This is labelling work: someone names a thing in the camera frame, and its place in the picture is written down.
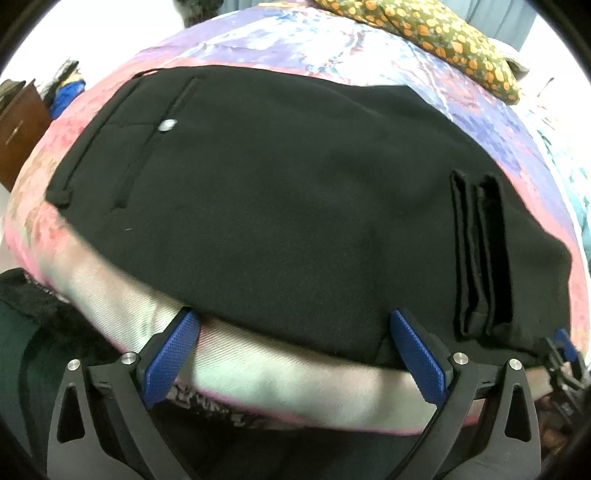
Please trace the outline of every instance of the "blue gripper pad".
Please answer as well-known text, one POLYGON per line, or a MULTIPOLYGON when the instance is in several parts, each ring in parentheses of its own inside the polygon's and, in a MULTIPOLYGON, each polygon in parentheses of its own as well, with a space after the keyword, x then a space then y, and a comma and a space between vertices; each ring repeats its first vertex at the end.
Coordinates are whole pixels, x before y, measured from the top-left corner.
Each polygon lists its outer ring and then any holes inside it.
POLYGON ((569 334, 563 328, 554 332, 554 340, 562 342, 564 347, 564 357, 568 362, 574 362, 577 359, 577 349, 574 347, 573 342, 570 341, 569 334))
POLYGON ((145 369, 142 399, 147 408, 152 408, 155 403, 166 398, 179 370, 199 338, 201 330, 199 316, 189 309, 181 310, 181 313, 184 315, 178 326, 145 369))
POLYGON ((399 310, 390 315, 390 335, 425 401, 441 407, 447 399, 445 374, 399 310))

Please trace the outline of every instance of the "drawer handle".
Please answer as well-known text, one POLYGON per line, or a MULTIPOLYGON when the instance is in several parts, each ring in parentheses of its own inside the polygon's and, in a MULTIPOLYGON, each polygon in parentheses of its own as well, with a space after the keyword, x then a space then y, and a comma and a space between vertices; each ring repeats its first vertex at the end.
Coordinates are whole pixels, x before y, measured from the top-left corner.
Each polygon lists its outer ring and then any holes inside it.
POLYGON ((10 143, 10 140, 12 140, 15 137, 15 135, 18 133, 18 131, 21 129, 23 122, 24 122, 24 120, 21 120, 21 122, 17 125, 17 127, 12 131, 12 133, 10 134, 10 137, 8 137, 8 139, 6 140, 6 145, 8 145, 10 143))

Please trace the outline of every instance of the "bed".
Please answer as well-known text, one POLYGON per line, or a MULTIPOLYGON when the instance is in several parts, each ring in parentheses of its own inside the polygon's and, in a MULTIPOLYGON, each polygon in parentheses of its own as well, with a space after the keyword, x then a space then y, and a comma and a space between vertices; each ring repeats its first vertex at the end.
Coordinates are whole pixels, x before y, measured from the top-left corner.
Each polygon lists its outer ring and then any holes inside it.
POLYGON ((557 185, 566 198, 566 206, 573 215, 574 227, 580 230, 587 263, 591 262, 591 230, 589 228, 589 169, 582 158, 571 154, 568 141, 561 133, 558 122, 538 99, 526 99, 514 107, 515 112, 538 145, 557 185))
MULTIPOLYGON (((304 0, 262 3, 222 15, 138 53, 78 97, 23 166, 5 219, 9 249, 35 281, 73 302, 121 352, 139 351, 153 333, 165 328, 180 303, 108 264, 44 201, 45 190, 77 136, 134 74, 210 64, 350 85, 412 87, 491 155, 540 225, 568 248, 571 338, 587 352, 589 270, 581 233, 535 125, 526 125, 526 106, 511 109, 403 38, 304 0)), ((534 396, 545 394, 543 372, 533 369, 528 375, 534 396)), ((414 433, 434 411, 405 372, 294 349, 220 319, 204 322, 198 346, 175 388, 171 398, 176 402, 188 403, 198 391, 250 411, 336 429, 414 433), (325 400, 309 402, 311 395, 325 400)))

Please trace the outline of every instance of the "black pants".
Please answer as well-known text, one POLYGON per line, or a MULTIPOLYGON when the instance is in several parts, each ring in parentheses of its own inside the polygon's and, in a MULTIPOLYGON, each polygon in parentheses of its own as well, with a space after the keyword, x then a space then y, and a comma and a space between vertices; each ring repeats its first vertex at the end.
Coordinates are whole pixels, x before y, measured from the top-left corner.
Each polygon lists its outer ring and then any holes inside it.
POLYGON ((400 307, 481 363, 533 365, 538 339, 569 328, 566 247, 405 86, 225 66, 140 76, 47 200, 157 290, 329 355, 403 368, 388 333, 400 307))

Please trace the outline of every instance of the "blue cloth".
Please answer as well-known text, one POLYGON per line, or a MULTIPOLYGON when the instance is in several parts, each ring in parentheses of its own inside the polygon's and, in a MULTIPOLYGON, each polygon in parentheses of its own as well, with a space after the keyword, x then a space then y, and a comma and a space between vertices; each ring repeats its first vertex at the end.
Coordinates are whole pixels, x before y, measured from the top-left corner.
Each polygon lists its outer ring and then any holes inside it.
POLYGON ((64 110, 70 105, 74 98, 84 92, 86 82, 79 80, 78 82, 71 82, 64 85, 56 92, 56 99, 49 109, 49 114, 52 120, 58 118, 64 110))

